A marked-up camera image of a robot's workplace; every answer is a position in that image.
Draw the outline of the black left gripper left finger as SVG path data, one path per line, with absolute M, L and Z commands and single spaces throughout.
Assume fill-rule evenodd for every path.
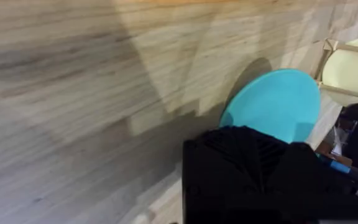
M 220 128 L 183 143 L 182 187 L 185 223 L 244 223 L 237 198 L 261 192 L 256 133 Z

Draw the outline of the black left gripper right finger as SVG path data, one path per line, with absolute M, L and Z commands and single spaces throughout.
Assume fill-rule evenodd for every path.
M 358 185 L 333 169 L 302 142 L 285 143 L 271 136 L 256 140 L 260 193 L 292 220 L 348 218 Z

